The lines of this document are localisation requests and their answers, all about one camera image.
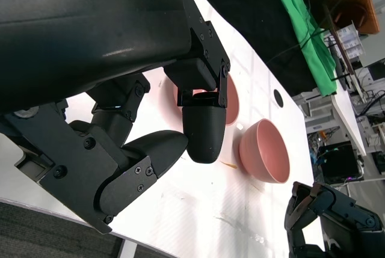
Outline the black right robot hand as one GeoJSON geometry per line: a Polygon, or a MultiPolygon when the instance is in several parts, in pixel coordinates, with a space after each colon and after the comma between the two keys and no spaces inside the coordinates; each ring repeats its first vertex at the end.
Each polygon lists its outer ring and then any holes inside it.
{"type": "Polygon", "coordinates": [[[294,182],[285,215],[289,257],[384,257],[384,224],[373,211],[323,183],[294,182]],[[328,247],[307,244],[303,229],[321,220],[328,247]]]}

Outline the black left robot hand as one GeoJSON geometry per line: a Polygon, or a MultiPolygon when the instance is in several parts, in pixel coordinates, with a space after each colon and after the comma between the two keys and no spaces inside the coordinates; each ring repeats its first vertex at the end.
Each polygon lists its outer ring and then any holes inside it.
{"type": "Polygon", "coordinates": [[[184,152],[218,158],[229,70],[194,0],[1,0],[1,133],[19,170],[102,234],[184,152]],[[127,142],[159,67],[183,130],[127,142]]]}

